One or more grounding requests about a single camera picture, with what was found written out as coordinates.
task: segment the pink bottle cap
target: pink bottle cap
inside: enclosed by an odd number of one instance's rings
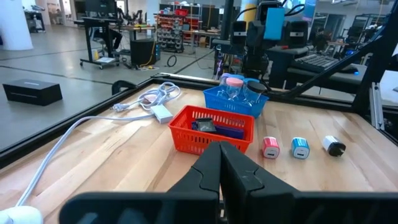
[[[226,84],[229,85],[229,86],[242,87],[243,86],[243,80],[240,80],[238,78],[227,78],[226,79]]]

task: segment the office chair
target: office chair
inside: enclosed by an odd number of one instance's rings
[[[105,40],[102,39],[101,37],[94,37],[95,31],[101,29],[100,27],[91,27],[90,28],[90,40],[93,42],[101,44],[101,50],[98,51],[98,54],[102,54],[102,56],[105,56]]]

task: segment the usb charger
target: usb charger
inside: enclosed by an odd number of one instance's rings
[[[164,105],[155,105],[150,108],[160,124],[168,123],[173,119],[173,115]]]

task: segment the black box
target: black box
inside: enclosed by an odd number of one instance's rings
[[[47,106],[62,100],[61,88],[58,83],[21,79],[4,83],[3,87],[9,101]]]

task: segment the concrete floor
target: concrete floor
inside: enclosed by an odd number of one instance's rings
[[[34,106],[7,101],[0,91],[0,152],[2,149],[35,134],[63,119],[111,96],[111,84],[118,80],[140,83],[159,72],[178,73],[194,77],[213,76],[213,57],[210,49],[191,48],[176,54],[177,63],[167,67],[167,59],[174,55],[162,52],[161,60],[155,64],[157,70],[130,70],[123,65],[100,70],[92,64],[79,65],[79,58],[88,58],[83,29],[63,26],[47,27],[46,33],[32,34],[33,50],[0,50],[0,83],[30,78],[59,83],[63,100],[48,106]],[[123,48],[129,48],[128,33],[124,33]],[[319,96],[319,88],[306,91],[307,95]],[[342,100],[353,100],[354,96],[334,90],[322,89],[320,96]]]

